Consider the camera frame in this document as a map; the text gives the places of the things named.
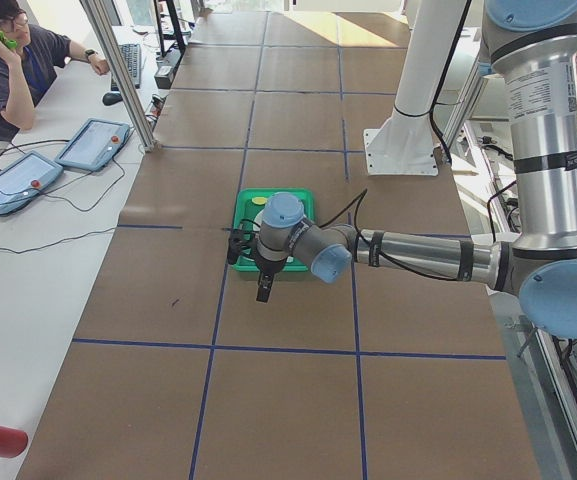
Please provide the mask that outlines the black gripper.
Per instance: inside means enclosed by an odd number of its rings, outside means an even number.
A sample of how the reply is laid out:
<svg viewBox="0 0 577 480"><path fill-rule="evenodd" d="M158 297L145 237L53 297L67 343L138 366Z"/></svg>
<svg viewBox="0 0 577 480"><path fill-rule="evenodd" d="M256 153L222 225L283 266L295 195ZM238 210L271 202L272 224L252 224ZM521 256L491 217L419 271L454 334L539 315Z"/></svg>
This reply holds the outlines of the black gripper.
<svg viewBox="0 0 577 480"><path fill-rule="evenodd" d="M282 271L282 261L258 257L255 259L255 265L259 270L256 301L267 303L272 291L272 285L268 283L272 283L274 276Z"/></svg>

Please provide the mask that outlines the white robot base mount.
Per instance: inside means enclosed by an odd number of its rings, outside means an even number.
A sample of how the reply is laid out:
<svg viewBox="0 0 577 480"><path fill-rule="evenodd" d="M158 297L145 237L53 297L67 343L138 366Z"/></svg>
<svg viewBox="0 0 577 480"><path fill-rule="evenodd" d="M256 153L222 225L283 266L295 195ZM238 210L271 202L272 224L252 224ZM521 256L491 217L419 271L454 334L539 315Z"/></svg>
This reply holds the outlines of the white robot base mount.
<svg viewBox="0 0 577 480"><path fill-rule="evenodd" d="M438 174L430 114L469 9L468 1L419 3L391 116L364 131L369 175Z"/></svg>

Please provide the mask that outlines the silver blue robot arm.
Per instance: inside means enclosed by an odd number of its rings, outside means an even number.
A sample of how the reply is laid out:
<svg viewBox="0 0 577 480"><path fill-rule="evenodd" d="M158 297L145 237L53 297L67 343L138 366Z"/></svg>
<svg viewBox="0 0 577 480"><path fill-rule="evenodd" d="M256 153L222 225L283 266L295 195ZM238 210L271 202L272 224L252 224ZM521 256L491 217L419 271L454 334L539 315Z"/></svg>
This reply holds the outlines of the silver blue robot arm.
<svg viewBox="0 0 577 480"><path fill-rule="evenodd" d="M577 1L488 1L482 51L505 83L521 231L513 242L322 228L291 193L272 195L252 255L267 301L288 258L331 283L352 262L516 296L533 325L577 339Z"/></svg>

